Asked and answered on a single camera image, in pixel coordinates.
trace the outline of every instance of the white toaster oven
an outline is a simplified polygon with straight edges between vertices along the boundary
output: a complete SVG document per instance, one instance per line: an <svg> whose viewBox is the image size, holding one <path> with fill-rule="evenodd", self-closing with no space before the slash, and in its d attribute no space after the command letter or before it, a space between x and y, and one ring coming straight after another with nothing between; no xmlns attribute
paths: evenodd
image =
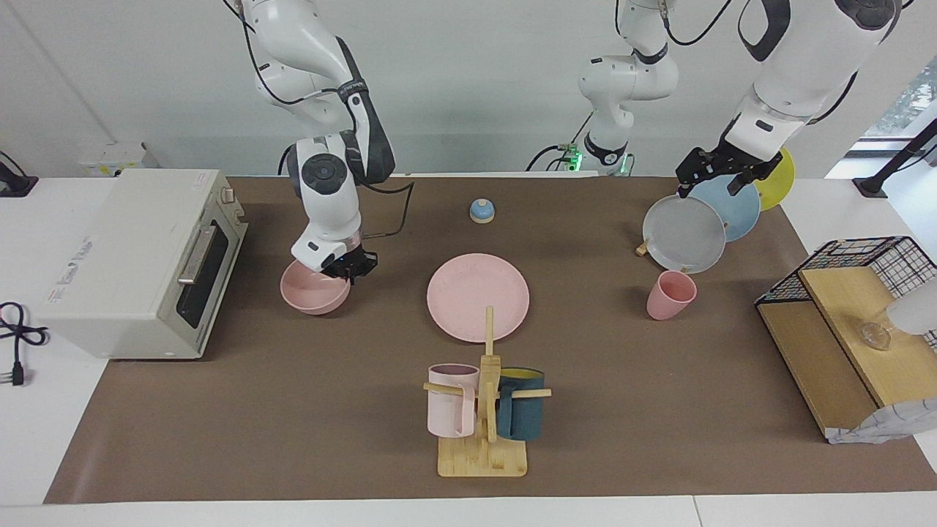
<svg viewBox="0 0 937 527"><path fill-rule="evenodd" d="M200 357L245 236L243 216L218 171L123 171L35 306L36 322L98 357Z"/></svg>

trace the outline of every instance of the pink cup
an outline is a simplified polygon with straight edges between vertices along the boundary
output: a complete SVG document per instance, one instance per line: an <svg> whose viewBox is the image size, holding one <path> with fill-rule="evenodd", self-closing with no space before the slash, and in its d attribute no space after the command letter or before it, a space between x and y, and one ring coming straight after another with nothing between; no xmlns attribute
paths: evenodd
<svg viewBox="0 0 937 527"><path fill-rule="evenodd" d="M478 368L468 364L437 364L429 367L429 382L462 388L462 395L429 390L426 427L439 437L469 437L475 433L475 392Z"/></svg>
<svg viewBox="0 0 937 527"><path fill-rule="evenodd" d="M647 298L647 314L654 320L667 320L680 313L696 298L696 283L678 271L664 271L657 277Z"/></svg>

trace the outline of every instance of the oven handle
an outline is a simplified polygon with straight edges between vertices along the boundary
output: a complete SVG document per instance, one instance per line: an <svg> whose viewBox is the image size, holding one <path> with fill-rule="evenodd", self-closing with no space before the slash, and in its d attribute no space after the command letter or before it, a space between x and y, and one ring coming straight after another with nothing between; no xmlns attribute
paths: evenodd
<svg viewBox="0 0 937 527"><path fill-rule="evenodd" d="M186 266L183 267L182 274L179 275L179 283L184 285L195 283L199 273L201 273L201 267L205 264L205 257L208 255L208 249L212 246L212 241L215 239L217 232L218 228L215 225L201 230L199 237L195 240L195 245L192 247L192 252L188 255Z"/></svg>

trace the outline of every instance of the oven door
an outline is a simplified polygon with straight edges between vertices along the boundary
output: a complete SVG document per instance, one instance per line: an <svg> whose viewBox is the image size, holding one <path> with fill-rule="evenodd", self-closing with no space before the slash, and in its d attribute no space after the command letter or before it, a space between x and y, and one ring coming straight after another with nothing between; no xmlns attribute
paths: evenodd
<svg viewBox="0 0 937 527"><path fill-rule="evenodd" d="M220 207L209 202L160 309L159 318L192 347L177 358L201 356L240 247L241 235Z"/></svg>

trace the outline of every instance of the plate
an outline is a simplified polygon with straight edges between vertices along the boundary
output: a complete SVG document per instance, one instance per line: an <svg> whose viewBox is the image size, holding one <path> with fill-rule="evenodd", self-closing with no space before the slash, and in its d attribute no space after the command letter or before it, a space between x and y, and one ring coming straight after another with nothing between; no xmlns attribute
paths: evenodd
<svg viewBox="0 0 937 527"><path fill-rule="evenodd" d="M761 197L754 185L746 185L735 196L729 195L728 186L736 177L721 175L700 183L690 195L711 206L725 225L725 241L734 242L748 234L761 214Z"/></svg>
<svg viewBox="0 0 937 527"><path fill-rule="evenodd" d="M787 148L782 148L781 153L784 155L784 159L781 160L778 166L774 167L771 175L764 181L755 180L755 188L758 189L761 196L762 212L783 201L787 197L787 193L791 191L791 187L794 186L794 177L796 176L794 158L791 157L791 153L787 151Z"/></svg>
<svg viewBox="0 0 937 527"><path fill-rule="evenodd" d="M725 250L725 228L714 208L696 198L667 196L647 210L647 252L664 269L702 273Z"/></svg>
<svg viewBox="0 0 937 527"><path fill-rule="evenodd" d="M495 308L495 340L517 329L530 307L530 290L513 265L491 254L463 254L444 263L426 289L429 314L446 333L484 342L485 311Z"/></svg>

